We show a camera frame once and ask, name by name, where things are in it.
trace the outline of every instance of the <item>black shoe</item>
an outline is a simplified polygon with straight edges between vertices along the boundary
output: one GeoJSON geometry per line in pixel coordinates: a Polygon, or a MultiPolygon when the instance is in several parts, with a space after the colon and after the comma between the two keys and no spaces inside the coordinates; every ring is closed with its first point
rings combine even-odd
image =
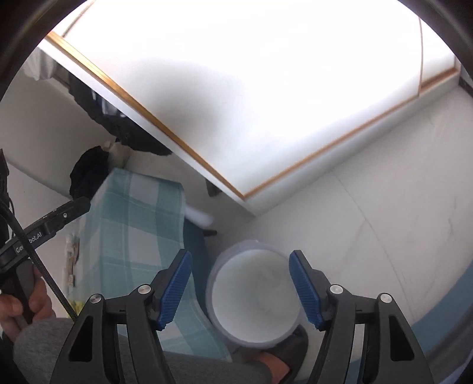
{"type": "Polygon", "coordinates": [[[280,384],[294,382],[306,358],[308,346],[307,332],[302,325],[299,325],[287,339],[275,347],[265,350],[266,353],[276,356],[289,367],[289,373],[280,381],[280,384]]]}

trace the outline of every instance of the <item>teal and white plaid fabric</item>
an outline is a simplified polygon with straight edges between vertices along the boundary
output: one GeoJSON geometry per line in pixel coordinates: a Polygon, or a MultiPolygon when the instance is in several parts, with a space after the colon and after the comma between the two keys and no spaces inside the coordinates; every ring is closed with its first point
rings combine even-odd
{"type": "MultiPolygon", "coordinates": [[[[79,260],[69,300],[129,294],[167,268],[184,247],[185,196],[168,180],[115,169],[80,220],[79,260]]],[[[174,321],[158,333],[163,350],[231,361],[202,312],[191,276],[174,321]]]]}

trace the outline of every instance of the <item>white bucket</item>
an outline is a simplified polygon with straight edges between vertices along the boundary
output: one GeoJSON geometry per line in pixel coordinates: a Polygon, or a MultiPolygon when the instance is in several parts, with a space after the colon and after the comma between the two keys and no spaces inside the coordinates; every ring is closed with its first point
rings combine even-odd
{"type": "Polygon", "coordinates": [[[209,317],[229,340],[269,348],[298,325],[301,306],[289,274],[289,256],[255,240],[223,252],[209,275],[209,317]]]}

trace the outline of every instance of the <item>person's leg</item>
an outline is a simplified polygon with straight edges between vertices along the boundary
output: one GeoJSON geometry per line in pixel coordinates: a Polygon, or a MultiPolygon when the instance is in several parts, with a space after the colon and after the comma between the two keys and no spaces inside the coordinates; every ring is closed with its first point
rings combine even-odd
{"type": "MultiPolygon", "coordinates": [[[[70,319],[37,322],[21,332],[14,347],[14,360],[30,384],[48,384],[56,359],[69,334],[70,319]]],[[[127,384],[136,383],[130,348],[119,335],[123,374],[127,384]]],[[[165,352],[176,384],[269,384],[272,375],[263,362],[227,363],[165,352]]]]}

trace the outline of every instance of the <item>blue ribbed rubber pad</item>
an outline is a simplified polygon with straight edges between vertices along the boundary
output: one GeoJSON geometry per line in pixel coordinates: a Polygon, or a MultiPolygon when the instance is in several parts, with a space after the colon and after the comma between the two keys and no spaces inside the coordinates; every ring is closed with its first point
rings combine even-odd
{"type": "Polygon", "coordinates": [[[324,323],[320,313],[320,298],[294,252],[289,256],[289,273],[302,307],[306,312],[307,319],[319,329],[324,323]]]}
{"type": "Polygon", "coordinates": [[[161,298],[161,311],[157,320],[159,331],[162,331],[166,324],[174,319],[191,273],[192,255],[190,252],[186,252],[161,298]]]}

